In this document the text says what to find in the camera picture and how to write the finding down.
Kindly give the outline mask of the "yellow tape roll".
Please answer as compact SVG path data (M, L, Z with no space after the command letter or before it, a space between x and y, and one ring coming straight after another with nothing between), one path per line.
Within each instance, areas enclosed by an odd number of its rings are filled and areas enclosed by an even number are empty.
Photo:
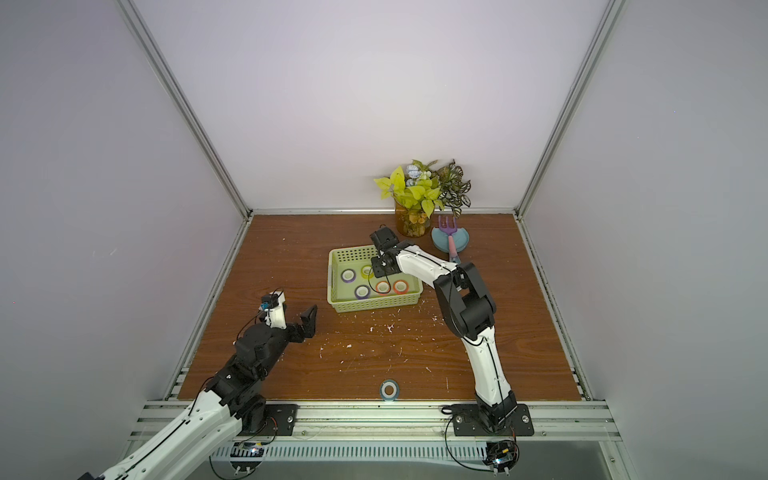
M366 279L370 280L374 277L374 272L371 265L365 265L360 269L361 276Z

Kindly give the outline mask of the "red tape roll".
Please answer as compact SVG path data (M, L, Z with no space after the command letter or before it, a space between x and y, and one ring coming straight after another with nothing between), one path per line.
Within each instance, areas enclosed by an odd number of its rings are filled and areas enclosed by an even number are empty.
M394 292L398 295L407 294L409 292L409 285L405 280L395 281L392 287Z
M392 285L389 281L379 281L375 285L375 291L380 295L388 295L392 292Z

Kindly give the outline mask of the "purple tape roll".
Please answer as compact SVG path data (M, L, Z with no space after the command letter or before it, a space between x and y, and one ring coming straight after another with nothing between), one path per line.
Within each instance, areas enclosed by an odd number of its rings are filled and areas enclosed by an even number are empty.
M357 300L367 299L371 294L371 290L367 285L359 285L354 290L354 295Z
M353 269L348 268L341 272L340 278L344 283L352 283L356 280L357 274Z

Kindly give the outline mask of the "blue tape roll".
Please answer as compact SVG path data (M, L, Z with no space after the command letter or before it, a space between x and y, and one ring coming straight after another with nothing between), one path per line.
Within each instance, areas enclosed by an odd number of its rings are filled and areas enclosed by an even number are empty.
M380 385L380 397L384 401L395 401L399 397L400 388L393 379L384 380Z

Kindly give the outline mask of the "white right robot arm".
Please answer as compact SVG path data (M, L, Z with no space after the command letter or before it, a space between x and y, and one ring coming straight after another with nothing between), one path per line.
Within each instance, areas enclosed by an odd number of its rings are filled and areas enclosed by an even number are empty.
M467 352L480 422L491 431L505 428L518 403L496 346L496 303L475 265L442 260L400 240L387 226L374 231L370 239L376 249L375 277L404 273L433 288L446 326Z

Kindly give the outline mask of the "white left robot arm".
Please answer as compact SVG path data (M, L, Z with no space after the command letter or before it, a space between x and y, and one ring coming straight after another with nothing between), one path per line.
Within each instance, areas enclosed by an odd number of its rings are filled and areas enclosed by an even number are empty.
M262 384L287 346L316 332L318 307L300 314L285 328L257 317L234 342L234 354L204 382L193 402L132 454L107 468L100 479L184 479L222 444L244 433L276 434L277 420L267 415Z

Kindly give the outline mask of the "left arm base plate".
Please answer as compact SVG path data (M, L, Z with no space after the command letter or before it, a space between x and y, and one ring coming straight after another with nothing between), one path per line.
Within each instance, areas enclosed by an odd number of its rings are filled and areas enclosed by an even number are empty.
M267 403L257 406L242 420L243 434L248 436L291 436L299 406L294 403Z

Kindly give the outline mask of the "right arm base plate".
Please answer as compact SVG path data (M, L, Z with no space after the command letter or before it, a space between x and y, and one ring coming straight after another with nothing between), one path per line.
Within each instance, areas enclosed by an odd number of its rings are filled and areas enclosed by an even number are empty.
M458 437L532 437L535 434L532 415L526 404L518 403L504 412L481 408L478 404L459 403L444 406L441 411L453 418L453 433Z

